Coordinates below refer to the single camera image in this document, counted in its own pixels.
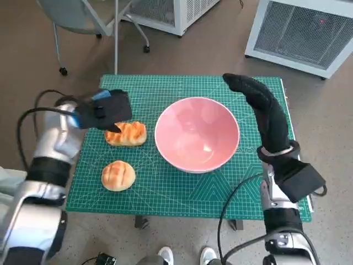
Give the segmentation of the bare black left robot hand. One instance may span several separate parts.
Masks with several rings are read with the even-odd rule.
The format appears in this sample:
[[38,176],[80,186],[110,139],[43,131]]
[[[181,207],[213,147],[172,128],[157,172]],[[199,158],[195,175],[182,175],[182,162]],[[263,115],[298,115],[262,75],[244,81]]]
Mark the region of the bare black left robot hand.
[[92,96],[93,116],[98,123],[97,128],[119,133],[116,123],[121,120],[124,108],[124,94],[121,90],[109,91],[101,89]]

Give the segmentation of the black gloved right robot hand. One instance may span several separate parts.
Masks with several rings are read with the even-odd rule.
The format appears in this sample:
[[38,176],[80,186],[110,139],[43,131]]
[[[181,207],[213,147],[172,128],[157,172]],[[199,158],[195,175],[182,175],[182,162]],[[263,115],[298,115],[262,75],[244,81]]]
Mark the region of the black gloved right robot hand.
[[267,86],[244,75],[225,73],[222,78],[231,91],[242,93],[253,109],[262,146],[269,153],[289,149],[285,113]]

